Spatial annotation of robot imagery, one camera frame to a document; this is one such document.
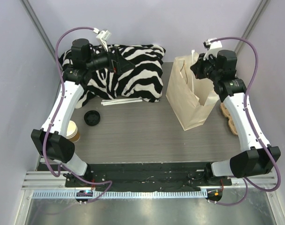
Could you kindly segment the black lid stack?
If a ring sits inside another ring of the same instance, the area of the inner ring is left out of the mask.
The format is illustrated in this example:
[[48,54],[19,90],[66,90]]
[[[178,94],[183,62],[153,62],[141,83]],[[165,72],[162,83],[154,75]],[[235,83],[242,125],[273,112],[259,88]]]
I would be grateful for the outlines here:
[[84,115],[84,121],[89,126],[96,126],[101,120],[101,116],[98,111],[87,111]]

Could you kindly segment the brown paper cups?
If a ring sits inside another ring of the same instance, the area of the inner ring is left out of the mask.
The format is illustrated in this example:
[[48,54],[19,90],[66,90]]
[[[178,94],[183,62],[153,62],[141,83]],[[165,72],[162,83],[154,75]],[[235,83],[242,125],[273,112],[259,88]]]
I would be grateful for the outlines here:
[[80,139],[80,133],[76,123],[72,120],[69,121],[67,131],[66,131],[66,139],[75,143]]

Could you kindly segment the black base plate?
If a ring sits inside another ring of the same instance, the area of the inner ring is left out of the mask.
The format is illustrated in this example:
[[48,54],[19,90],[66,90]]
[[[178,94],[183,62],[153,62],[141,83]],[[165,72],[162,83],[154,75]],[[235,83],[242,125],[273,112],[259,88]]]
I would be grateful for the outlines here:
[[90,182],[104,191],[104,181],[112,181],[110,192],[184,192],[201,186],[230,186],[228,177],[213,177],[208,162],[91,164]]

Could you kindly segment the zebra print cushion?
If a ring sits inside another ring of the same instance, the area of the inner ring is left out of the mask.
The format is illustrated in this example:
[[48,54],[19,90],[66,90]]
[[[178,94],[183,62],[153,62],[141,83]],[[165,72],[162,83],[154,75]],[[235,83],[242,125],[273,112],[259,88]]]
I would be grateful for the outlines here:
[[119,96],[158,102],[162,96],[162,64],[166,49],[160,45],[109,45],[116,47],[135,68],[121,75],[104,68],[94,71],[92,79],[76,104],[82,108],[89,100],[100,97],[112,100]]

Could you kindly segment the white paper straw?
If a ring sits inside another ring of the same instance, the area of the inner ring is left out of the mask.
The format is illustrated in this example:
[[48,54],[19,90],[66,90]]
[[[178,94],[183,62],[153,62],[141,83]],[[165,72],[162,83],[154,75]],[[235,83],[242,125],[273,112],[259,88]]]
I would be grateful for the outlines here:
[[123,98],[123,99],[114,99],[114,100],[103,100],[101,105],[108,106],[108,105],[121,105],[121,104],[128,104],[128,103],[136,103],[142,102],[142,99],[139,98]]

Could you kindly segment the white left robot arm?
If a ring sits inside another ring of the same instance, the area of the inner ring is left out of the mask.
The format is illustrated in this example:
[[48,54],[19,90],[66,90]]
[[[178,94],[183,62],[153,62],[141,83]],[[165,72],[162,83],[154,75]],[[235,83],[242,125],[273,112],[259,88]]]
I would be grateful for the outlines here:
[[76,174],[76,182],[87,187],[92,182],[88,165],[75,153],[75,145],[67,138],[67,128],[76,103],[84,93],[92,73],[108,69],[118,75],[135,68],[117,47],[93,53],[87,39],[74,40],[71,47],[72,64],[60,72],[61,89],[48,119],[31,133],[31,139],[41,156],[55,160]]

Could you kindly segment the cream paper bag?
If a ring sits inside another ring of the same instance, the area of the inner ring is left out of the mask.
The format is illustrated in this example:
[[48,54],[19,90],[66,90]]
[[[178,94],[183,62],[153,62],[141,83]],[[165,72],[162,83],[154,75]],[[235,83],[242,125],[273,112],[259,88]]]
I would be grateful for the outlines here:
[[219,101],[208,79],[199,80],[190,70],[199,54],[176,57],[168,82],[166,97],[184,131],[201,126]]

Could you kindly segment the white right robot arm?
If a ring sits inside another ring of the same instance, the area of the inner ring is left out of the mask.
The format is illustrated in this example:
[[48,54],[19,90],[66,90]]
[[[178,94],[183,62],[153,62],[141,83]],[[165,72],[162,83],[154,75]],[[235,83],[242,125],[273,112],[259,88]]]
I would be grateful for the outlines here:
[[216,55],[191,52],[191,71],[197,79],[209,79],[214,91],[229,111],[238,133],[241,153],[229,160],[211,163],[204,173],[204,180],[215,185],[221,176],[246,178],[268,174],[280,155],[278,146],[272,146],[262,133],[249,98],[244,81],[236,76],[236,53],[220,50]]

